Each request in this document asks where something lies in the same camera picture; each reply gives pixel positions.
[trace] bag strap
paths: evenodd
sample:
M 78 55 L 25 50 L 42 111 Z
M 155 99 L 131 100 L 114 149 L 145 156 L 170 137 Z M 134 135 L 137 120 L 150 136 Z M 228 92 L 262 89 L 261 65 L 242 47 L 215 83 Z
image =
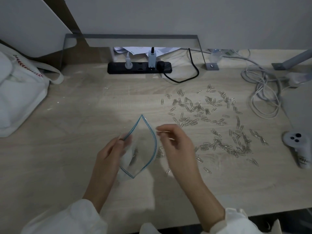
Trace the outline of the bag strap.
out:
M 33 60 L 29 60 L 29 61 L 31 63 L 33 63 L 34 66 L 37 67 L 37 68 L 44 69 L 44 70 L 49 70 L 49 71 L 58 73 L 59 77 L 56 80 L 49 79 L 53 84 L 60 84 L 60 83 L 63 82 L 64 75 L 59 70 L 54 68 L 53 66 L 50 66 L 48 64 L 45 64 L 45 63 L 42 63 L 42 62 L 38 62 L 38 61 L 33 61 Z

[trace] black power strip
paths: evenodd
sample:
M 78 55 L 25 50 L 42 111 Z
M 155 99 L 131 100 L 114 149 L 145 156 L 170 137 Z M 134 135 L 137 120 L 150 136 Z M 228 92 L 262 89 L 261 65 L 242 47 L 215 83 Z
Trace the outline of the black power strip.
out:
M 133 67 L 127 69 L 124 62 L 110 62 L 108 63 L 108 74 L 159 74 L 171 73 L 172 66 L 170 62 L 164 62 L 164 70 L 159 72 L 157 68 L 149 68 L 148 62 L 132 62 Z

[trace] black plug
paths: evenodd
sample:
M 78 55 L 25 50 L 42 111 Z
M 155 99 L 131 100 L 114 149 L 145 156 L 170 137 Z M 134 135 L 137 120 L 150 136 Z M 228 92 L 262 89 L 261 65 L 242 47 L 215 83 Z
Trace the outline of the black plug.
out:
M 156 65 L 156 69 L 159 71 L 159 73 L 163 73 L 165 70 L 165 62 L 158 61 Z

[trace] gray metal frame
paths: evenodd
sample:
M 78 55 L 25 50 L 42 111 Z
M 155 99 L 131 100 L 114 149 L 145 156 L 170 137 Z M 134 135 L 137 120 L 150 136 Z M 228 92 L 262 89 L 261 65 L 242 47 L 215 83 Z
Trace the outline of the gray metal frame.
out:
M 202 58 L 204 59 L 204 63 L 207 70 L 219 70 L 218 65 L 216 63 L 206 63 L 204 54 L 201 49 L 200 41 L 197 35 L 140 35 L 140 34 L 81 34 L 81 33 L 74 33 L 74 34 L 66 34 L 63 43 L 63 49 L 61 52 L 60 57 L 60 69 L 62 67 L 62 60 L 63 60 L 63 51 L 65 47 L 65 43 L 67 39 L 70 38 L 84 38 L 84 39 L 196 39 L 200 51 L 202 53 Z
M 288 70 L 310 58 L 312 58 L 312 50 L 306 50 L 303 53 L 300 53 L 293 58 L 284 61 L 283 63 L 272 63 L 272 66 L 274 70 Z

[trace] person's right hand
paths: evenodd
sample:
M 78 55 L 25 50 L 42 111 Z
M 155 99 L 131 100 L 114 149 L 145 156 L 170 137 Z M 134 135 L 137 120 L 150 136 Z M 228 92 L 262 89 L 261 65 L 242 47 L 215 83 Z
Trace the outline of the person's right hand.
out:
M 195 159 L 194 145 L 177 124 L 156 127 L 157 135 L 166 152 L 169 168 L 184 191 L 189 191 L 203 180 Z

